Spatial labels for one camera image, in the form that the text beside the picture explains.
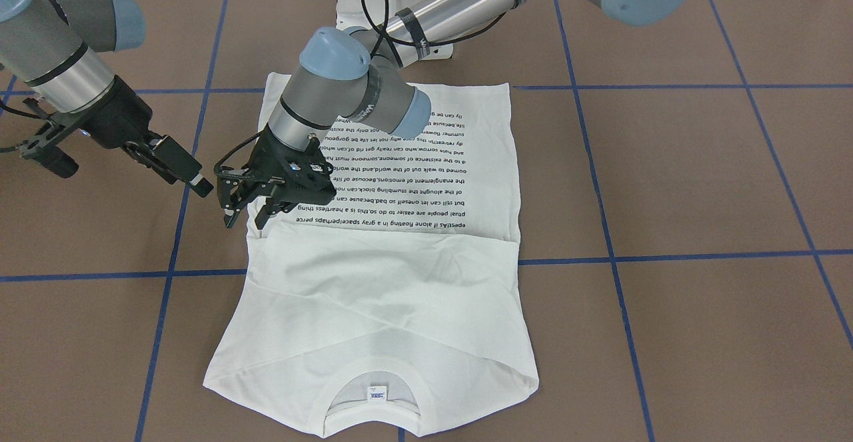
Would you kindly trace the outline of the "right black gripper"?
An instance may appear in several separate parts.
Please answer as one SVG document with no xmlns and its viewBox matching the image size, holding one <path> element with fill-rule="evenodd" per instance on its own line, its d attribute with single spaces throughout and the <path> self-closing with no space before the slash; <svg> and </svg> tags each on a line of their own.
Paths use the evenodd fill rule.
<svg viewBox="0 0 853 442">
<path fill-rule="evenodd" d="M 85 122 L 80 128 L 102 148 L 121 148 L 168 184 L 182 181 L 201 198 L 213 190 L 201 174 L 201 163 L 182 145 L 149 130 L 151 108 L 118 75 L 101 98 L 81 112 Z"/>
</svg>

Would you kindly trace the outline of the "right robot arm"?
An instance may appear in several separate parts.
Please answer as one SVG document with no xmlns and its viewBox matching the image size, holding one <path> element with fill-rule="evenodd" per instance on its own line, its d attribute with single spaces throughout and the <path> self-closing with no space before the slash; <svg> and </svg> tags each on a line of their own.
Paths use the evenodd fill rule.
<svg viewBox="0 0 853 442">
<path fill-rule="evenodd" d="M 2 0 L 2 65 L 35 96 L 29 116 L 43 126 L 13 146 L 19 156 L 72 177 L 77 163 L 60 143 L 77 130 L 101 147 L 121 149 L 167 183 L 204 197 L 213 185 L 201 164 L 168 135 L 149 128 L 149 105 L 101 58 L 140 47 L 146 23 L 134 0 Z"/>
</svg>

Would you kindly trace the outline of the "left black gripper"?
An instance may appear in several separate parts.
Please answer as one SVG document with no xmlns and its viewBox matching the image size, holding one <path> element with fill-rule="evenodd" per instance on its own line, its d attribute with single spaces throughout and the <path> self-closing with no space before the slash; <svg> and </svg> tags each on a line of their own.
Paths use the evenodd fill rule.
<svg viewBox="0 0 853 442">
<path fill-rule="evenodd" d="M 315 136 L 308 138 L 309 144 L 304 151 L 319 148 L 320 141 Z M 251 153 L 248 168 L 215 165 L 217 178 L 217 200 L 223 209 L 223 223 L 231 229 L 241 211 L 253 199 L 263 198 L 262 207 L 254 217 L 256 229 L 264 229 L 269 219 L 276 214 L 287 213 L 295 208 L 295 203 L 285 196 L 285 151 L 292 149 L 281 143 L 269 128 L 260 132 L 260 137 Z"/>
</svg>

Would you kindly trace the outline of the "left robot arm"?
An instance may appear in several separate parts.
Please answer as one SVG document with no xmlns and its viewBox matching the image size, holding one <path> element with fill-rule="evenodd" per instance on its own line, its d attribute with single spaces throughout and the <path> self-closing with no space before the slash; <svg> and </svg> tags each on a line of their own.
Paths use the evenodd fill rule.
<svg viewBox="0 0 853 442">
<path fill-rule="evenodd" d="M 335 198 L 320 144 L 333 124 L 365 123 L 401 139 L 414 139 L 430 118 L 430 99 L 405 83 L 399 71 L 435 47 L 465 41 L 490 29 L 503 14 L 527 0 L 422 0 L 391 13 L 383 1 L 379 22 L 366 27 L 317 29 L 253 135 L 252 153 L 241 169 L 214 166 L 223 223 L 232 227 L 247 205 L 264 198 L 254 221 L 298 205 L 328 205 Z M 646 26 L 669 16 L 686 0 L 587 0 L 606 16 Z"/>
</svg>

